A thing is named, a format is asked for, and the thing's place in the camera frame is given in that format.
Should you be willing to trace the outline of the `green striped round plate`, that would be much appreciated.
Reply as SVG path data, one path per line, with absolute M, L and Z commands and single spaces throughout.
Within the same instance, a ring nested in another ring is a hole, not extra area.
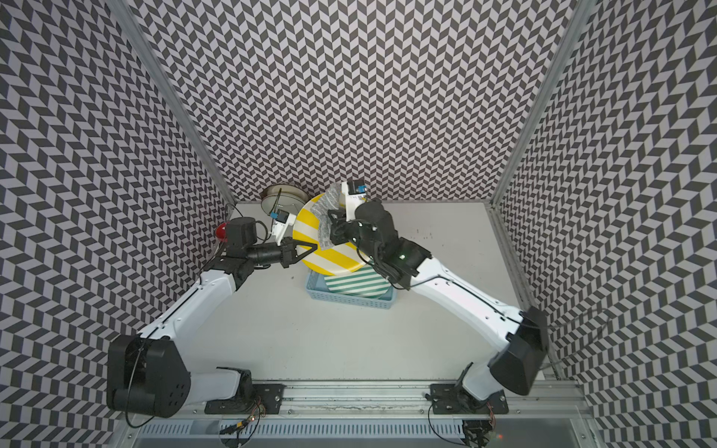
M 324 281 L 332 293 L 368 299 L 379 298 L 390 289 L 388 281 L 371 266 L 343 276 L 325 276 Z

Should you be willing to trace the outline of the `grey striped fluffy cloth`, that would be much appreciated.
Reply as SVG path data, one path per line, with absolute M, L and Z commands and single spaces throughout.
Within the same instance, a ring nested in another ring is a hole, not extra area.
M 335 182 L 328 187 L 316 204 L 312 213 L 319 219 L 319 248 L 327 250 L 348 241 L 347 215 L 342 198 L 344 197 L 344 183 Z

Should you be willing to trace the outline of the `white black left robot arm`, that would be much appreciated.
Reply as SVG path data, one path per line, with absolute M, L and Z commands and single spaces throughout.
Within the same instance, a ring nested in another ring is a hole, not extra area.
M 248 370 L 219 367 L 191 373 L 183 357 L 197 330 L 257 270 L 302 261 L 319 247 L 285 237 L 262 243 L 255 218 L 234 218 L 218 227 L 217 253 L 197 281 L 136 335 L 121 335 L 108 349 L 106 404 L 112 411 L 168 418 L 183 406 L 237 402 L 252 410 L 258 398 Z

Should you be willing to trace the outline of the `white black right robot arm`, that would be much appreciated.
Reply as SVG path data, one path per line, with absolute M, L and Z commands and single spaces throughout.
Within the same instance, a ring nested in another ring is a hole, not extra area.
M 459 390 L 479 402 L 504 389 L 520 396 L 530 393 L 549 353 L 545 311 L 505 304 L 457 276 L 429 250 L 399 236 L 378 200 L 352 212 L 330 210 L 328 216 L 334 244 L 354 244 L 391 285 L 440 304 L 491 347 L 490 358 L 472 363 L 461 375 Z

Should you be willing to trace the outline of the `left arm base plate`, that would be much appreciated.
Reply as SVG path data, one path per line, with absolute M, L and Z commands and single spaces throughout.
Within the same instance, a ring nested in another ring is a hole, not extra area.
M 279 414 L 285 390 L 286 386 L 281 383 L 259 383 L 250 388 L 241 386 L 231 399 L 208 401 L 205 414 L 248 414 L 256 405 L 261 407 L 263 414 Z

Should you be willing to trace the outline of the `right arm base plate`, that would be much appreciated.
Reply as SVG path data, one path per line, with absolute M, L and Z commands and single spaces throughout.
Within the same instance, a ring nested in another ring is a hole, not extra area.
M 479 401 L 462 386 L 434 383 L 429 385 L 427 400 L 433 405 L 433 412 L 439 416 L 454 414 L 502 416 L 509 413 L 508 402 L 503 391 L 492 394 L 486 401 Z

